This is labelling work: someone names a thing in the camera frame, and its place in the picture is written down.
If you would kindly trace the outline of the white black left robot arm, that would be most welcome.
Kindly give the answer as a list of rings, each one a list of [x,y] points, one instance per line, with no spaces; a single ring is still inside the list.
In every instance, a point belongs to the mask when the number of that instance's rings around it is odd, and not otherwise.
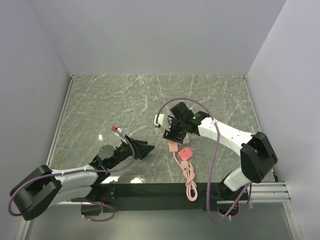
[[[154,149],[146,141],[126,136],[117,147],[102,146],[92,162],[83,167],[56,170],[41,165],[10,191],[7,210],[30,221],[61,202],[102,202],[103,181],[117,171],[115,167],[128,158],[143,160]]]

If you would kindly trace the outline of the white square plug adapter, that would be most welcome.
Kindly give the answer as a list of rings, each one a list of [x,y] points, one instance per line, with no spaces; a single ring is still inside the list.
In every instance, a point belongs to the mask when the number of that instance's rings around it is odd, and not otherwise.
[[[183,144],[183,145],[186,145],[186,144],[188,144],[189,142],[190,142],[190,139],[189,139],[189,135],[187,134],[187,135],[184,137],[182,144]]]

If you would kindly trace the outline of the pink power strip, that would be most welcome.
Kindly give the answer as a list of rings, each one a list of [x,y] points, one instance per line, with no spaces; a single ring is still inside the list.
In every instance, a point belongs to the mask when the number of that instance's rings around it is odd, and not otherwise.
[[[179,151],[178,143],[174,141],[168,141],[168,149],[171,153],[177,153]]]

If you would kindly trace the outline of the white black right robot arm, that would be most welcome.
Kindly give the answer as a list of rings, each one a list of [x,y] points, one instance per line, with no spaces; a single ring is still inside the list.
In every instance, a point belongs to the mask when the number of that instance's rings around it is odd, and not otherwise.
[[[184,102],[170,109],[171,115],[158,113],[154,125],[164,128],[163,138],[185,144],[188,134],[215,140],[240,157],[240,167],[229,173],[221,182],[219,193],[230,200],[237,190],[249,183],[261,183],[278,163],[276,153],[261,131],[245,132],[213,119],[207,111],[194,113]]]

